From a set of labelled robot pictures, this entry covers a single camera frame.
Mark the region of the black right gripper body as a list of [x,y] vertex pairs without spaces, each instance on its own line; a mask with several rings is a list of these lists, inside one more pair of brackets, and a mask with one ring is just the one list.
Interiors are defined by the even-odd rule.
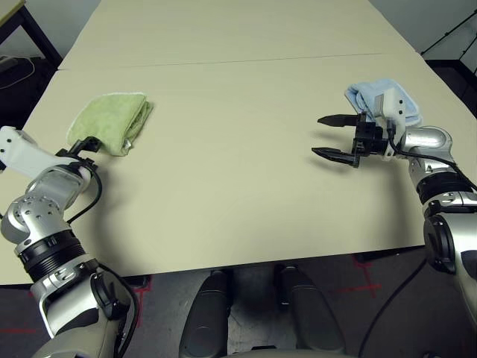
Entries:
[[388,147],[388,140],[384,138],[383,128],[375,122],[367,122],[365,113],[355,115],[351,123],[356,127],[351,151],[353,156],[351,166],[358,168],[361,157],[370,155],[383,157]]

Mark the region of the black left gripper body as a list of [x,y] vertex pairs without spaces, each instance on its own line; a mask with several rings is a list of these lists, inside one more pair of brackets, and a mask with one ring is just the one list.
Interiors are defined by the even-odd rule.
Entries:
[[83,158],[79,156],[79,153],[73,151],[67,151],[66,149],[60,149],[56,154],[57,157],[71,158],[78,162],[79,166],[82,166],[86,169],[94,169],[95,162],[89,158]]

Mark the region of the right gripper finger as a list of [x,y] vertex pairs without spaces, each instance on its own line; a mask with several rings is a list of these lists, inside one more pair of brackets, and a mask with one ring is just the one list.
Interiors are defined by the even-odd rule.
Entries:
[[318,123],[331,127],[356,126],[358,115],[335,114],[318,119]]
[[312,148],[312,152],[326,160],[346,164],[353,168],[356,167],[356,156],[353,154],[345,153],[339,149],[319,147]]

